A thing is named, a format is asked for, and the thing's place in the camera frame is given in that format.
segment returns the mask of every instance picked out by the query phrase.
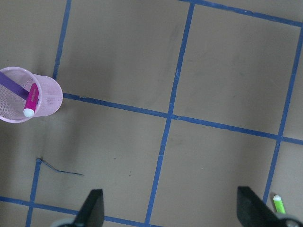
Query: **white plastic part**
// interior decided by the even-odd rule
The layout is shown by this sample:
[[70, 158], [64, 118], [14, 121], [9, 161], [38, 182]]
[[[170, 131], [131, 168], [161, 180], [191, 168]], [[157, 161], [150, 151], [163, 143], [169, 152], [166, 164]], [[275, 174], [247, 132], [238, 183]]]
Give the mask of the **white plastic part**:
[[35, 112], [32, 109], [26, 108], [23, 110], [23, 114], [25, 117], [32, 117], [32, 116], [34, 116], [34, 113]]
[[74, 221], [73, 218], [60, 219], [60, 220], [53, 222], [51, 227], [58, 227], [58, 226], [64, 225], [64, 224], [71, 224], [71, 223], [73, 223], [73, 221]]
[[281, 196], [279, 196], [279, 195], [274, 196], [274, 201], [281, 201], [281, 200], [282, 200]]

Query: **marker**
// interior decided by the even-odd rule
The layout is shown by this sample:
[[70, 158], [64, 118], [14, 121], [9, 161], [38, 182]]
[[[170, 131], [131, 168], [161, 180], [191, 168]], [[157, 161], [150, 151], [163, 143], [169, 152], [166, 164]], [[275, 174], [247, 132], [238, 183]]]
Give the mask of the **marker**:
[[274, 196], [274, 204], [275, 204], [275, 207], [276, 207], [276, 211], [278, 213], [282, 213], [282, 214], [286, 213], [285, 209], [284, 209], [284, 206], [283, 206], [283, 203], [282, 203], [281, 196], [279, 196], [279, 195]]
[[23, 114], [25, 117], [32, 117], [36, 111], [39, 91], [37, 84], [32, 84], [30, 88], [27, 102], [25, 103]]

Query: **magenta marker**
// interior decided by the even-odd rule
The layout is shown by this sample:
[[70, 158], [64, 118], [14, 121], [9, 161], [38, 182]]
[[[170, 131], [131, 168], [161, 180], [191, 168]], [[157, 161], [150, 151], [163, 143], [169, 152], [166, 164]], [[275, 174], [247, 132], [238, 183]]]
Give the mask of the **magenta marker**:
[[25, 117], [32, 117], [36, 111], [39, 91], [37, 84], [32, 84], [30, 88], [27, 102], [25, 103], [23, 114]]

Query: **gray floor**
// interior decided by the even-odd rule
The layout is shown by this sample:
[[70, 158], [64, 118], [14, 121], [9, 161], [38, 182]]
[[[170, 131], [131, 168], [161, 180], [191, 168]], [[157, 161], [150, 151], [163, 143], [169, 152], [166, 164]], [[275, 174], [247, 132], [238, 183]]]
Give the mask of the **gray floor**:
[[[104, 191], [104, 227], [240, 226], [237, 186], [263, 198], [271, 177], [267, 205], [279, 193], [303, 219], [302, 58], [281, 122], [303, 1], [216, 1], [246, 11], [189, 2], [198, 4], [170, 105], [188, 2], [72, 0], [61, 59], [70, 0], [1, 3], [0, 68], [54, 75], [65, 99], [51, 116], [0, 122], [0, 226], [74, 217], [94, 188]], [[42, 206], [28, 216], [37, 158], [85, 176], [40, 163]]]

